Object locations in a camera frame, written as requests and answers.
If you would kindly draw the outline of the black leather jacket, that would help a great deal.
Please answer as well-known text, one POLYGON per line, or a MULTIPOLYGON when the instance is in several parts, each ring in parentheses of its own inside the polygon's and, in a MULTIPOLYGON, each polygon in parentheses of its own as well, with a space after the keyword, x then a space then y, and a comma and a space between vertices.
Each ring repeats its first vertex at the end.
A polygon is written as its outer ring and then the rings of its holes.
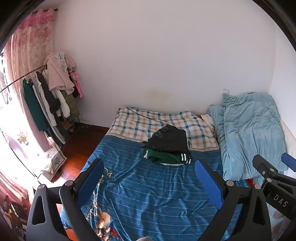
POLYGON ((153 133, 147 141, 143 141, 141 147, 170 154, 189 153, 186 131, 169 124, 153 133))

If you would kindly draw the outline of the clothes rack with hanging clothes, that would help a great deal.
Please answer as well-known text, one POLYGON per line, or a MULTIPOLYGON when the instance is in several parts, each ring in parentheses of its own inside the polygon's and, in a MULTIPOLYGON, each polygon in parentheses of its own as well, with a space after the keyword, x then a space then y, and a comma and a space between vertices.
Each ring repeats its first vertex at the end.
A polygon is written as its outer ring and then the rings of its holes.
POLYGON ((42 59, 4 55, 9 80, 20 92, 23 110, 40 146, 47 150, 47 137, 64 144, 74 130, 82 97, 75 60, 66 52, 42 59))

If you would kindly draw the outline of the white mattress cover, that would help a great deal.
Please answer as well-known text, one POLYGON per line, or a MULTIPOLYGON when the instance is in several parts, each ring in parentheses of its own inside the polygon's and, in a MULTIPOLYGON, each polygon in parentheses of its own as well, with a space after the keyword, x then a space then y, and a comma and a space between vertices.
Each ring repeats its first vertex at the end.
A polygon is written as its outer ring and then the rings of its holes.
POLYGON ((285 138, 287 153, 293 158, 296 158, 296 139, 282 120, 280 120, 280 123, 285 138))

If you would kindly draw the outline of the red cloth under quilt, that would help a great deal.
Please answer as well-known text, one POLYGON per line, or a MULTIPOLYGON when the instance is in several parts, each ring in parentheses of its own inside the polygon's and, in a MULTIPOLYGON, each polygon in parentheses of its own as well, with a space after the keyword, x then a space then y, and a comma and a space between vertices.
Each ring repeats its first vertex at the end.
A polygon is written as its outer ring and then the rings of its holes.
POLYGON ((247 183, 250 187, 253 187, 253 186, 254 186, 254 179, 253 179, 253 178, 246 179, 245 181, 246 181, 246 183, 247 183))

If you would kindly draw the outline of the patterned floor mat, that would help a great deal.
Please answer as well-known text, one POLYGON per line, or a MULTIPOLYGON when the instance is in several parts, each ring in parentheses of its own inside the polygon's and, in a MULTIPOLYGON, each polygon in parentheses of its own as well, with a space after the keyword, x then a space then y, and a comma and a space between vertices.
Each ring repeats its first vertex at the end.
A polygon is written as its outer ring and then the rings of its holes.
POLYGON ((50 159, 48 171, 51 174, 56 174, 59 168, 64 164, 67 160, 67 157, 63 154, 63 152, 56 147, 53 147, 48 152, 48 158, 50 159))

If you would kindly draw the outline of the green folded striped garment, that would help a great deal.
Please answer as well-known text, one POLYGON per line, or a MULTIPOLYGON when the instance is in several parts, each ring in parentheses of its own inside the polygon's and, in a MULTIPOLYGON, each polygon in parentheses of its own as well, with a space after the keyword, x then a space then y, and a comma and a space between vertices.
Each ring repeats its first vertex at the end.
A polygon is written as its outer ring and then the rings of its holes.
POLYGON ((192 158, 189 154, 171 154, 166 152, 158 152, 151 149, 146 150, 144 158, 150 160, 152 163, 158 163, 165 166, 183 166, 191 164, 192 158))

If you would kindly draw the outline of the blue striped bed sheet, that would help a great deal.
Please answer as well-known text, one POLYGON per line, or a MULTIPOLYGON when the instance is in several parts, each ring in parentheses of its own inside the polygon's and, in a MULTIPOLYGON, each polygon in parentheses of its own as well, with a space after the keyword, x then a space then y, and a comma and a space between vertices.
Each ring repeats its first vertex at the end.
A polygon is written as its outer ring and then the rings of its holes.
POLYGON ((81 211, 92 228, 110 215, 110 240, 198 240, 217 212, 195 164, 165 166, 145 158, 140 143, 105 136, 86 162, 104 172, 81 211))

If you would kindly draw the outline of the light blue quilt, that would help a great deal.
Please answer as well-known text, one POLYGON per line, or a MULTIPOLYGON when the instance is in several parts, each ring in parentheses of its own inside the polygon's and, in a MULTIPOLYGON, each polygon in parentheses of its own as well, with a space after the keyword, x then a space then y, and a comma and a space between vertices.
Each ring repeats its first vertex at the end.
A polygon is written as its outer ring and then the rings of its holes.
POLYGON ((287 170, 281 161, 286 152, 285 137, 272 96, 257 92, 224 94, 223 103, 209 106, 207 113, 216 131, 225 180, 257 178, 260 174, 252 163, 256 155, 279 172, 287 170))

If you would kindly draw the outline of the plaid checkered blanket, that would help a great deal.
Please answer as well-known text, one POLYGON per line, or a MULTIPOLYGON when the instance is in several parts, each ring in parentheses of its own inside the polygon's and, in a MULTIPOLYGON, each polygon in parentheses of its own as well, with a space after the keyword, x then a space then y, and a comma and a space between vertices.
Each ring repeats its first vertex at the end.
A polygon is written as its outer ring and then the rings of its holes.
POLYGON ((186 132, 191 151, 219 150, 219 145, 210 126, 190 111, 165 114, 121 107, 118 109, 107 135, 141 143, 147 141, 153 133, 167 124, 186 132))

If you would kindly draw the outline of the pink floral curtain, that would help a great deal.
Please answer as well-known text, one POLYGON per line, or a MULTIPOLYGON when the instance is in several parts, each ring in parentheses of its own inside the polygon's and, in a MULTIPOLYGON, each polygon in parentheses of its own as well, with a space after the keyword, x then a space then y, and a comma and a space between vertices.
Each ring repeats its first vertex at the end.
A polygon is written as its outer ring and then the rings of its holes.
POLYGON ((4 59, 8 78, 34 76, 34 70, 41 67, 53 53, 54 9, 39 9, 31 12, 17 27, 4 47, 4 59))

